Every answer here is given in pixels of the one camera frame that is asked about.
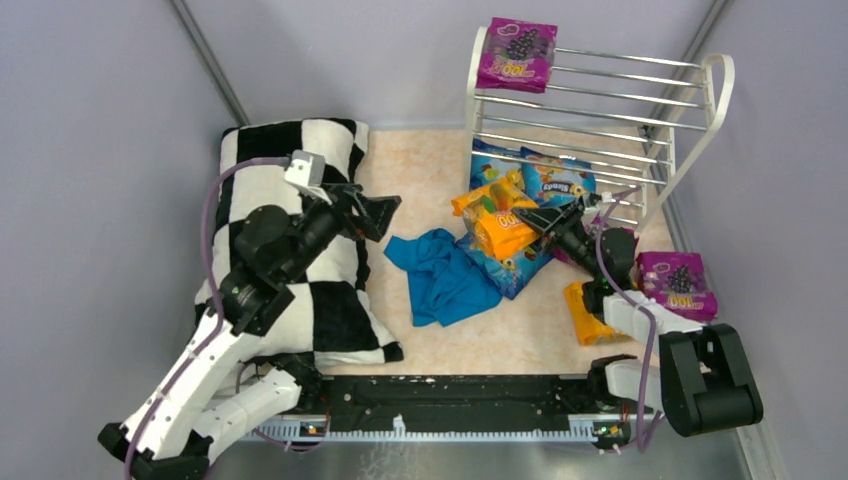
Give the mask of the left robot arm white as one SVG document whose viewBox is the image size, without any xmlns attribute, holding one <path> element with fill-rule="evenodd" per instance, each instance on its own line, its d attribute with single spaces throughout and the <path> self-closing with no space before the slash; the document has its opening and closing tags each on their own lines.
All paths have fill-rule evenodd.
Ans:
<svg viewBox="0 0 848 480">
<path fill-rule="evenodd" d="M 299 215 L 277 205 L 251 211 L 236 238 L 239 259 L 211 299 L 183 353 L 143 405 L 99 433 L 128 479 L 202 479 L 218 457 L 272 416 L 298 405 L 319 381 L 302 354 L 272 356 L 270 373 L 220 404 L 212 399 L 295 301 L 294 282 L 338 236 L 379 241 L 401 205 L 397 195 L 368 197 L 357 184 L 311 189 Z"/>
</svg>

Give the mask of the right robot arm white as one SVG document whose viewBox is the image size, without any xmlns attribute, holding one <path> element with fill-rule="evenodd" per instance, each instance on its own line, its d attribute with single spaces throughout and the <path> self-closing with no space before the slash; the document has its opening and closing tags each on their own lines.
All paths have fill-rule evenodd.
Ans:
<svg viewBox="0 0 848 480">
<path fill-rule="evenodd" d="M 589 380 L 608 397 L 636 403 L 637 431 L 647 432 L 651 409 L 682 437 L 755 425 L 765 408 L 741 337 L 727 324 L 703 324 L 672 312 L 639 291 L 631 271 L 637 237 L 600 218 L 594 231 L 583 222 L 601 202 L 589 194 L 553 208 L 515 208 L 542 246 L 565 253 L 591 275 L 564 290 L 577 334 L 590 342 L 628 337 L 644 353 L 595 360 Z"/>
</svg>

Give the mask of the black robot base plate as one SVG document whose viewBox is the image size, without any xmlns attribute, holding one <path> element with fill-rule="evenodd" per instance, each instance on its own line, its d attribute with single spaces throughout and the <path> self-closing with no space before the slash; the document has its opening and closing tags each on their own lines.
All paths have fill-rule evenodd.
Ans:
<svg viewBox="0 0 848 480">
<path fill-rule="evenodd" d="M 333 433 L 387 432 L 395 418 L 412 433 L 546 433 L 581 415 L 618 418 L 621 403 L 583 375 L 339 375 L 286 414 L 329 420 Z"/>
</svg>

